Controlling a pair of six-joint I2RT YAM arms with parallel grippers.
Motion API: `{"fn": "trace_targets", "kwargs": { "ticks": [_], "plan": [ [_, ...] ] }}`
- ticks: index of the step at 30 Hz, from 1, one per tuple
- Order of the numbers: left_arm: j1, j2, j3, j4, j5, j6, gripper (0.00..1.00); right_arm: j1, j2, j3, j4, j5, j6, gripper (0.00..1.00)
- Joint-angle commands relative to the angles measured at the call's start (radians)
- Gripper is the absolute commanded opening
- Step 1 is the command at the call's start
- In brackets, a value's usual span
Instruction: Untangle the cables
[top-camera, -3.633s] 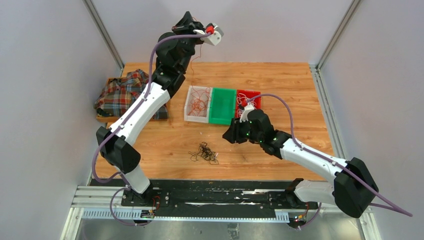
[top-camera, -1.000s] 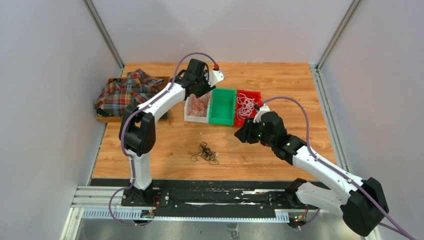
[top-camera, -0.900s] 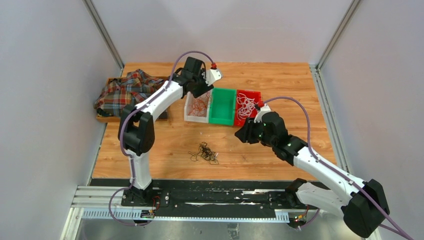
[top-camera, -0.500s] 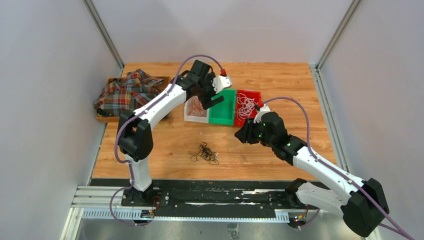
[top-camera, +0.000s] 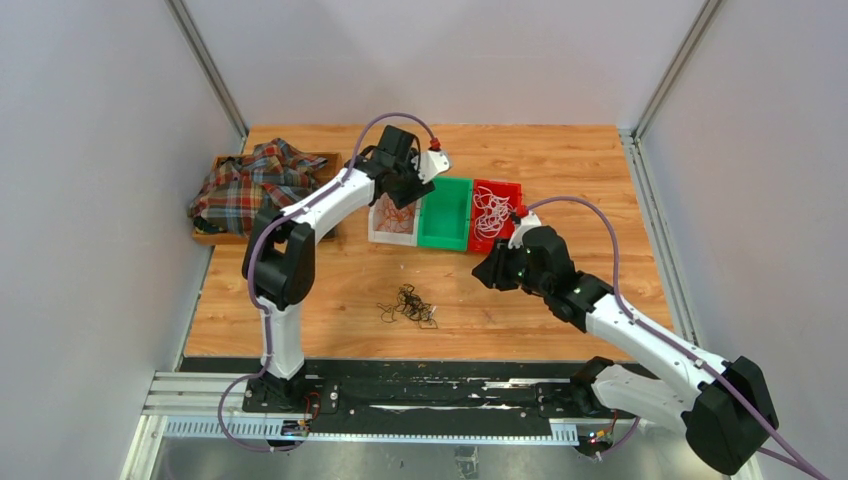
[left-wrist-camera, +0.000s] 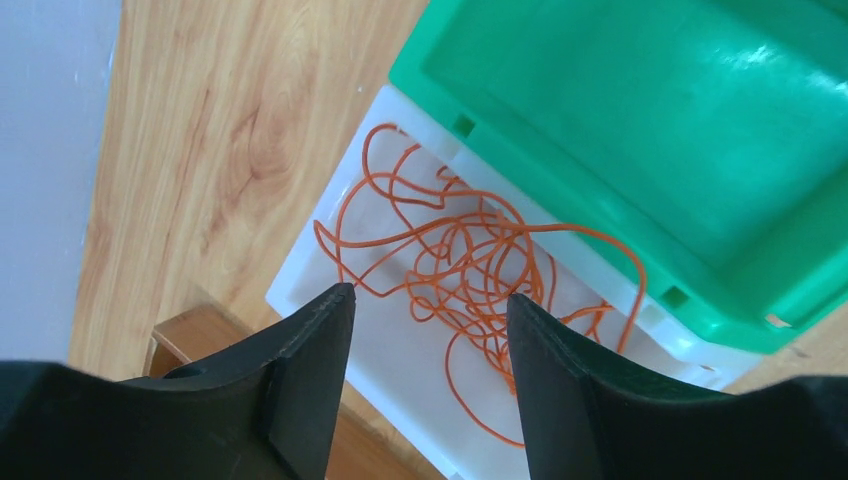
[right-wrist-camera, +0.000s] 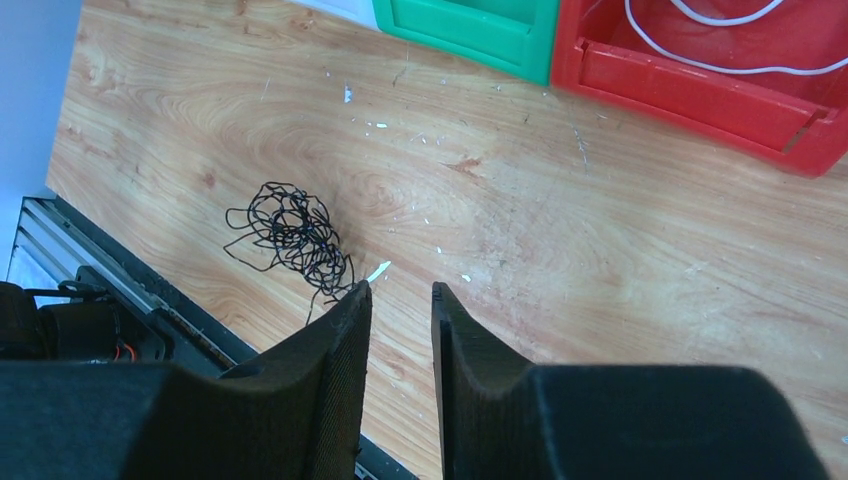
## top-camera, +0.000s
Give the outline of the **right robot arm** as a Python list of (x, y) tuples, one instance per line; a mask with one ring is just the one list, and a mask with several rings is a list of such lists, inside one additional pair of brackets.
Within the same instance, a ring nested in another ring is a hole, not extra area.
[(779, 425), (762, 369), (707, 352), (644, 316), (613, 287), (578, 270), (549, 226), (519, 243), (495, 241), (472, 270), (485, 287), (539, 297), (553, 316), (626, 352), (649, 372), (637, 375), (596, 357), (573, 377), (571, 400), (582, 415), (623, 410), (684, 436), (709, 467), (734, 475)]

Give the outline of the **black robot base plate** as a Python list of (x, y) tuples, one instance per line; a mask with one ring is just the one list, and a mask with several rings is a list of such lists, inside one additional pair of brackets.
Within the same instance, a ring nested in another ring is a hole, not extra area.
[(582, 443), (625, 433), (634, 417), (590, 400), (578, 362), (309, 359), (290, 382), (258, 378), (251, 358), (188, 357), (178, 370), (225, 382), (213, 390), (230, 431), (263, 420), (273, 443), (353, 441)]

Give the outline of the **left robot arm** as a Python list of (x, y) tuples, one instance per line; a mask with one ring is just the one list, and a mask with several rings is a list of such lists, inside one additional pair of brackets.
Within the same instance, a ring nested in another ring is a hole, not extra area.
[(326, 185), (289, 207), (257, 213), (243, 275), (262, 321), (258, 375), (273, 379), (267, 397), (279, 411), (296, 412), (306, 400), (306, 386), (295, 377), (305, 363), (301, 315), (315, 282), (318, 243), (342, 220), (382, 197), (398, 209), (414, 204), (434, 191), (436, 178), (451, 166), (436, 137), (422, 149), (414, 134), (388, 125), (376, 144), (357, 145)]

